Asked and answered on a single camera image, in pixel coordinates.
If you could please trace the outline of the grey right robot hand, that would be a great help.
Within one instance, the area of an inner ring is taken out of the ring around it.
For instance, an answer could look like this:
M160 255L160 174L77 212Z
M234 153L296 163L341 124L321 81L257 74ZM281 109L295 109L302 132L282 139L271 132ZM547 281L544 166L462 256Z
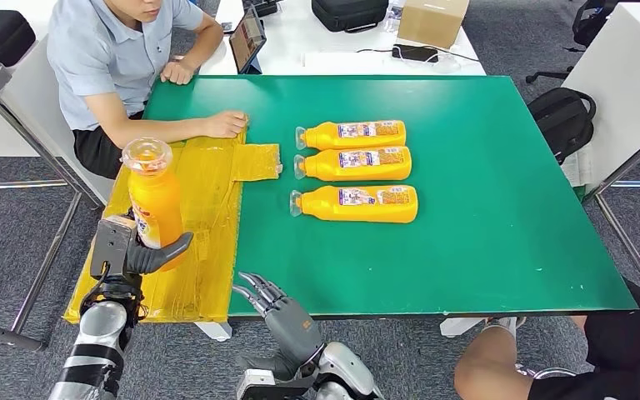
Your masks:
M324 348L319 326L305 308L274 282L256 273L240 272L238 275L252 287L234 285L232 290L246 298L263 317L278 350L271 357L240 355L237 363L243 369L268 370L282 381L294 379L298 370Z

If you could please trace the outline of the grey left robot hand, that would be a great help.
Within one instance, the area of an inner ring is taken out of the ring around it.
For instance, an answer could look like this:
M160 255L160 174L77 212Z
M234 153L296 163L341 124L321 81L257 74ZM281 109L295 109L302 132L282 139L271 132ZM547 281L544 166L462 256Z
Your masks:
M186 252L193 240L192 232L184 232L176 241L161 248L142 245L134 235L127 244L125 271L150 274L161 270L167 263Z

